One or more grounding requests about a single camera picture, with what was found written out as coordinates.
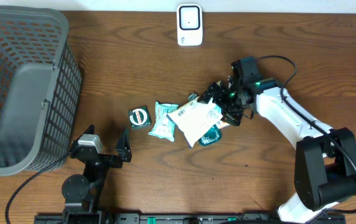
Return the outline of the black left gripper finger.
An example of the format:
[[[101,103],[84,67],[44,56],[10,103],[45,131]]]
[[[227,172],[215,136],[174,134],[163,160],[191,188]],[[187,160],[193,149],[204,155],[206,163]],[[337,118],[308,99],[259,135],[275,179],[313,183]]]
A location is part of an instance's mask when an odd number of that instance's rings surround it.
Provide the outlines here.
[[[120,136],[116,147],[115,147],[118,157],[123,162],[131,162],[132,160],[132,152],[131,147],[129,145],[129,130],[124,128],[122,135]]]
[[[84,133],[77,139],[77,143],[93,143],[95,126],[89,125]]]

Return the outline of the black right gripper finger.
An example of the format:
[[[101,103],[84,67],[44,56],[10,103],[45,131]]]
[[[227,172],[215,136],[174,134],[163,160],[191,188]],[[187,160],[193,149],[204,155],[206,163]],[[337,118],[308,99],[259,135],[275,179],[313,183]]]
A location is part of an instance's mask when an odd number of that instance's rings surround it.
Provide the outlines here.
[[[208,104],[209,101],[213,98],[216,91],[216,87],[214,85],[210,85],[205,92],[198,97],[197,102],[202,104]]]
[[[242,111],[222,111],[223,121],[231,126],[239,126],[242,119]]]

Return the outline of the orange small sachet packet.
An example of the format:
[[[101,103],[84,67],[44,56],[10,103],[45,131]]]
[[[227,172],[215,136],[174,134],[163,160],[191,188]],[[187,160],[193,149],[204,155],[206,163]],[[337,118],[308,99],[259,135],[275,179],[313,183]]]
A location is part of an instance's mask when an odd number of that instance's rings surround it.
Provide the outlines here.
[[[218,121],[215,125],[218,129],[223,129],[223,128],[230,126],[229,123],[224,122],[224,121]]]

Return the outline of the yellow red snack bag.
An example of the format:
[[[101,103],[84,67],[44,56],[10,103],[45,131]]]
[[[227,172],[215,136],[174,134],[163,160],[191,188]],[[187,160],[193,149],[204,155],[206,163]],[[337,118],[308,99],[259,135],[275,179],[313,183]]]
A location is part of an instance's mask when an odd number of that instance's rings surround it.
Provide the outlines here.
[[[199,103],[198,98],[167,114],[167,118],[184,134],[189,148],[193,148],[195,143],[223,118],[222,109],[213,103],[212,99],[208,103]]]

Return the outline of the teal Listerine mouthwash bottle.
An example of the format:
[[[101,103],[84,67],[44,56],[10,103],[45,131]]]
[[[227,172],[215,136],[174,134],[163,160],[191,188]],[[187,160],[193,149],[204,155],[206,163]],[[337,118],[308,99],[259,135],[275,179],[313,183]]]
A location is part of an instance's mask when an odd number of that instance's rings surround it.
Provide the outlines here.
[[[221,131],[216,127],[216,123],[222,119],[222,111],[210,100],[208,104],[198,103],[198,94],[189,94],[189,114],[187,115],[188,131],[186,140],[190,148],[195,143],[201,146],[208,146],[216,143],[222,138]]]

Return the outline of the green Zam-Buk ointment tin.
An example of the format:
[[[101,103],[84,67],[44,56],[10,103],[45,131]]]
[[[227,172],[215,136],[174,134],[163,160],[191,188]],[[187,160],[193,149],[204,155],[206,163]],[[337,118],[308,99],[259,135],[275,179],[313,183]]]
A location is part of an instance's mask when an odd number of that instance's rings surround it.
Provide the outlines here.
[[[129,110],[128,118],[132,129],[141,129],[151,125],[151,117],[146,106]]]

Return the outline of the mint green wipes pack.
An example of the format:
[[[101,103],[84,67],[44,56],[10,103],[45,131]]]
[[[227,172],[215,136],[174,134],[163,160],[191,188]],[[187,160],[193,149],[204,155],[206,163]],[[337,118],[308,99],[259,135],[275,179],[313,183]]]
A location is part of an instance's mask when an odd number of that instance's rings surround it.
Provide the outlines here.
[[[174,142],[175,124],[170,121],[167,114],[178,109],[178,106],[177,104],[155,102],[156,122],[148,135]]]

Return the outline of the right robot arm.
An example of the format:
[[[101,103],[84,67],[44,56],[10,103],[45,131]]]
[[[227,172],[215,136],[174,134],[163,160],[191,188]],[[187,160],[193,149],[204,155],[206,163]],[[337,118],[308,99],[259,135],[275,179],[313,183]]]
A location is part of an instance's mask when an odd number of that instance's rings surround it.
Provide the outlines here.
[[[231,64],[228,86],[213,82],[199,103],[215,103],[223,121],[239,126],[244,111],[271,122],[295,149],[294,195],[277,209],[283,223],[314,223],[333,214],[356,213],[356,139],[348,128],[335,129],[306,111],[286,84],[263,78],[258,58]]]

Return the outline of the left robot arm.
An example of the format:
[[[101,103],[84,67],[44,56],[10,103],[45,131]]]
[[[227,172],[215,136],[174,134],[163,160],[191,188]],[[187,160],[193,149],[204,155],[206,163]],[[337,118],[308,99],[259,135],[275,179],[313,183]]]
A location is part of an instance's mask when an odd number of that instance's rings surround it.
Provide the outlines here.
[[[82,174],[68,177],[62,185],[65,211],[70,213],[91,213],[100,200],[101,191],[110,169],[120,169],[125,162],[132,160],[129,145],[129,130],[123,129],[115,146],[116,155],[103,154],[103,144],[95,134],[94,125],[73,141],[68,155],[84,163]]]

